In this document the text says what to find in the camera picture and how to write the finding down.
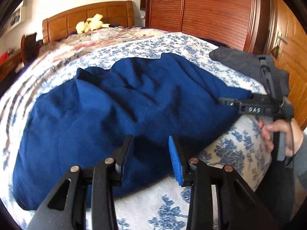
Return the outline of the grey right sleeve forearm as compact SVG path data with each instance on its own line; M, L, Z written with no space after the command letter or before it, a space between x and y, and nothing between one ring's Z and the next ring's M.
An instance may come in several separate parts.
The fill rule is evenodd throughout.
M306 146L306 134L303 133L303 141L298 149L294 159L294 170L297 173L300 184L306 191L307 189L307 146Z

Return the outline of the right hand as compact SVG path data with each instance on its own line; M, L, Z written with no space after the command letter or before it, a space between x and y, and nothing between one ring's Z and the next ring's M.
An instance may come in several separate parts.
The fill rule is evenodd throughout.
M269 152L274 149L274 143L271 138L272 132L280 132L285 134L285 155L287 157L295 156L304 140L304 133L294 118L291 120L291 122L279 119L270 124L265 124L263 119L259 119L258 127L261 130L261 136L265 143L265 147Z

